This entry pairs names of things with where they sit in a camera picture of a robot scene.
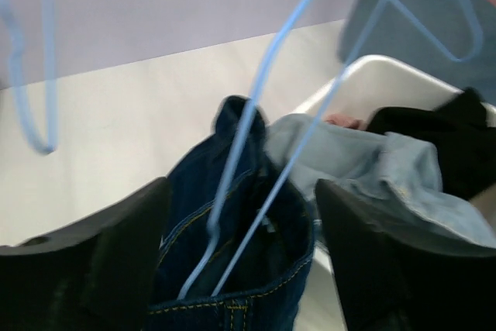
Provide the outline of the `blue hanger of light denim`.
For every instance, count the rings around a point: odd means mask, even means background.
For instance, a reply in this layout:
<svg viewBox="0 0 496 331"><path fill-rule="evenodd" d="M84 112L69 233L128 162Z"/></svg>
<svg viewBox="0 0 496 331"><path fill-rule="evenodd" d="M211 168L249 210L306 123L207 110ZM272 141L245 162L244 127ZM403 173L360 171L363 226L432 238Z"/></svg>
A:
<svg viewBox="0 0 496 331"><path fill-rule="evenodd" d="M367 31L362 54L466 63L483 50L476 0L358 0L348 33Z"/></svg>

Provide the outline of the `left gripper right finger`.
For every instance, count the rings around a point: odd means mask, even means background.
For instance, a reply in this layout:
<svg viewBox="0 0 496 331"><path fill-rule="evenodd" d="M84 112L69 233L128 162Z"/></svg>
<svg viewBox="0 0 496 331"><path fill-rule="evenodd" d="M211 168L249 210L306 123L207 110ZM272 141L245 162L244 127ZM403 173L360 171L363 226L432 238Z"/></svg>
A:
<svg viewBox="0 0 496 331"><path fill-rule="evenodd" d="M315 197L349 330L493 330L495 251L383 214L320 179Z"/></svg>

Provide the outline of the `pink skirt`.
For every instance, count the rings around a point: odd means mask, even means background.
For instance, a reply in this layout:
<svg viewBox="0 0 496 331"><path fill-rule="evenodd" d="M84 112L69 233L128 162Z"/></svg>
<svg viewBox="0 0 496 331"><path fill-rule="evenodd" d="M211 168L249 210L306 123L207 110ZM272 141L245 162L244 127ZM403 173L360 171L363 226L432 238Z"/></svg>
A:
<svg viewBox="0 0 496 331"><path fill-rule="evenodd" d="M340 126L348 129L365 130L366 124L361 119L356 119L344 114L331 114L326 116L325 122L331 125Z"/></svg>

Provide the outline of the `light blue denim skirt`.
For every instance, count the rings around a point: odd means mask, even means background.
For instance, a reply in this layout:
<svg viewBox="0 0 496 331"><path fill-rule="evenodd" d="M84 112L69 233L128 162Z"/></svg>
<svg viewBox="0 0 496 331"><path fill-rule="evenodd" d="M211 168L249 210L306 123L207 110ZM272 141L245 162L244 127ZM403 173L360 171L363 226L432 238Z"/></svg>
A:
<svg viewBox="0 0 496 331"><path fill-rule="evenodd" d="M439 235L494 247L495 234L470 200L447 194L437 149L400 133L377 134L291 114L267 131L266 151L309 201L325 179L377 211Z"/></svg>

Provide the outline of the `black skirt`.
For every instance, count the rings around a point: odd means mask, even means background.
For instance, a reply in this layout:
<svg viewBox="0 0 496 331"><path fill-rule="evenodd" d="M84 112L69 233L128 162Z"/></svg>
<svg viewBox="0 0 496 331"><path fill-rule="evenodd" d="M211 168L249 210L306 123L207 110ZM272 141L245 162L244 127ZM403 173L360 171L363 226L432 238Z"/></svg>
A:
<svg viewBox="0 0 496 331"><path fill-rule="evenodd" d="M447 194L470 200L495 184L495 128L488 125L487 110L472 88L432 111L378 109L367 131L400 133L435 145Z"/></svg>

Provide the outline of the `light blue wire hanger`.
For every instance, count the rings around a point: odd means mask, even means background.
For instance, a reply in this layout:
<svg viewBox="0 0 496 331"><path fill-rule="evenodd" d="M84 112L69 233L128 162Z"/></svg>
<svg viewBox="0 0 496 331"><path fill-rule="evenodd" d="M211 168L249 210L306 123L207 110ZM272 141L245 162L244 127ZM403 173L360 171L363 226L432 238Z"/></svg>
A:
<svg viewBox="0 0 496 331"><path fill-rule="evenodd" d="M58 63L55 0L1 0L1 86L9 88L29 146L58 148Z"/></svg>

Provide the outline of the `dark blue denim skirt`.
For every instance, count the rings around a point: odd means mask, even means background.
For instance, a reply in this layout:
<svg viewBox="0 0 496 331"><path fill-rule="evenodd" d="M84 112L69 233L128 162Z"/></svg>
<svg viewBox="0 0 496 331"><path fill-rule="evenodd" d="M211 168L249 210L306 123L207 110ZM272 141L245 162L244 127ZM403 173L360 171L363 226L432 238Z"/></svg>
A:
<svg viewBox="0 0 496 331"><path fill-rule="evenodd" d="M264 151L266 126L254 117L220 215L220 238L184 298L178 294L208 244L206 224L244 97L221 104L213 132L168 174L169 219L160 243L147 330L290 330L314 248L308 203L286 181L221 290L216 289L279 171Z"/></svg>

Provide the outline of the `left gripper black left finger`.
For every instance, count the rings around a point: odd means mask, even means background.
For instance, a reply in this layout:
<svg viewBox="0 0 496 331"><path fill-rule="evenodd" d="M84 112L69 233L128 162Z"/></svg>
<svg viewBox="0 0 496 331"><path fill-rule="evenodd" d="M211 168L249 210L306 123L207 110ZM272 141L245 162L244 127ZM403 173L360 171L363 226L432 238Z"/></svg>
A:
<svg viewBox="0 0 496 331"><path fill-rule="evenodd" d="M170 185L157 178L61 229L1 248L3 330L140 330Z"/></svg>

